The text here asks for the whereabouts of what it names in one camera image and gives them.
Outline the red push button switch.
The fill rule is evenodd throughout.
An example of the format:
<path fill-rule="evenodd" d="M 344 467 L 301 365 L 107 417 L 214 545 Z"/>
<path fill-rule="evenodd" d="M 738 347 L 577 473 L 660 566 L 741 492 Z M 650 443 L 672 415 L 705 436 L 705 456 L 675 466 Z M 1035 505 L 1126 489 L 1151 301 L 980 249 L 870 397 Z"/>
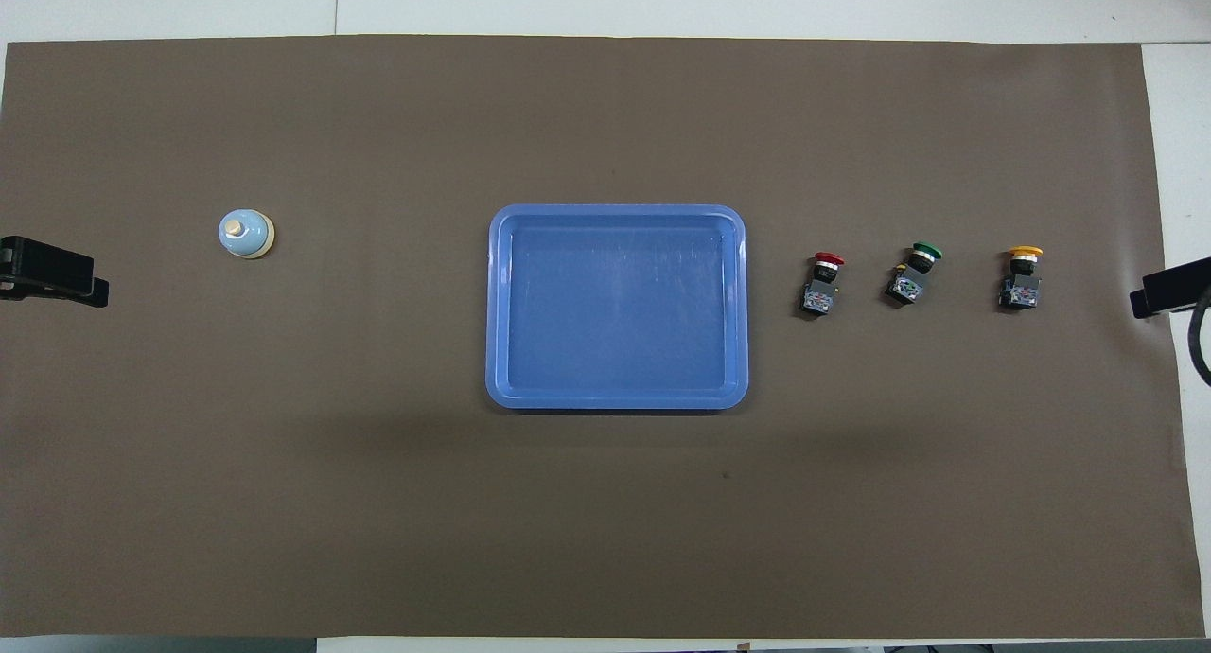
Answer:
<path fill-rule="evenodd" d="M 831 252 L 817 252 L 813 256 L 813 273 L 800 292 L 800 313 L 810 315 L 830 315 L 836 303 L 838 286 L 836 277 L 845 265 L 842 256 Z"/>

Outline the light blue service bell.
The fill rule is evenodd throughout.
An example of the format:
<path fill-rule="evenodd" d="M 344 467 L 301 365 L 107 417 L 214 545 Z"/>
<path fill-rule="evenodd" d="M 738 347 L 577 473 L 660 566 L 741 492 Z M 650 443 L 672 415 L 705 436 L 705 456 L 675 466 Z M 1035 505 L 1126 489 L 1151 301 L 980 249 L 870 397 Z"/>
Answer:
<path fill-rule="evenodd" d="M 259 210 L 231 210 L 218 222 L 220 246 L 239 259 L 259 259 L 272 250 L 275 223 Z"/>

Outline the blue plastic tray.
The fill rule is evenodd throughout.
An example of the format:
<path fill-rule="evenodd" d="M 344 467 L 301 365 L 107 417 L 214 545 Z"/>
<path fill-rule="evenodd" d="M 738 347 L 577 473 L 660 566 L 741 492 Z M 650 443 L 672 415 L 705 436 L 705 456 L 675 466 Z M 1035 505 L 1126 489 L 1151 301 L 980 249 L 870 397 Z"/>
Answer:
<path fill-rule="evenodd" d="M 518 411 L 744 402 L 747 239 L 721 204 L 512 204 L 488 229 L 484 386 Z"/>

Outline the green push button switch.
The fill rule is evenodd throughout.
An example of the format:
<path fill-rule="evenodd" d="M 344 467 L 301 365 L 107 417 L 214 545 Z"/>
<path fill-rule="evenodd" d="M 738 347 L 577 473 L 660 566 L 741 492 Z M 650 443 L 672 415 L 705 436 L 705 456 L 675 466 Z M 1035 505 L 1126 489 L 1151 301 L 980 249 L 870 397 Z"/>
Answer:
<path fill-rule="evenodd" d="M 908 256 L 893 270 L 889 283 L 886 283 L 886 296 L 890 296 L 899 305 L 916 304 L 922 299 L 932 273 L 939 260 L 942 260 L 943 251 L 925 240 L 917 240 L 908 250 Z"/>

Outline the brown table mat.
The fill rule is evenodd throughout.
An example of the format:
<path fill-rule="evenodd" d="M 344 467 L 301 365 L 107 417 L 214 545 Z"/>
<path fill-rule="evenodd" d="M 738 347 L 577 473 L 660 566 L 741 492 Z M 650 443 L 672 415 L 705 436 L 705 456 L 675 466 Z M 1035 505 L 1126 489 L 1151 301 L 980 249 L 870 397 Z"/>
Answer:
<path fill-rule="evenodd" d="M 744 402 L 488 395 L 494 216 L 615 202 L 744 218 Z M 0 303 L 0 636 L 1203 635 L 1136 44 L 12 44 L 0 231 L 111 286 Z"/>

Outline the yellow push button switch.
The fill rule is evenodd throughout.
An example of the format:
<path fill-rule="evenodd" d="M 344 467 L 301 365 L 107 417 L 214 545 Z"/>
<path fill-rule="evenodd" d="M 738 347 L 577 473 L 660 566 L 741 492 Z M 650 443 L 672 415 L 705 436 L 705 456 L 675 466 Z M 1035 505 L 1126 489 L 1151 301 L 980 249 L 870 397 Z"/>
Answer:
<path fill-rule="evenodd" d="M 1034 309 L 1041 290 L 1037 276 L 1043 250 L 1037 246 L 1015 246 L 1009 250 L 1008 276 L 1003 279 L 998 305 L 1004 309 Z"/>

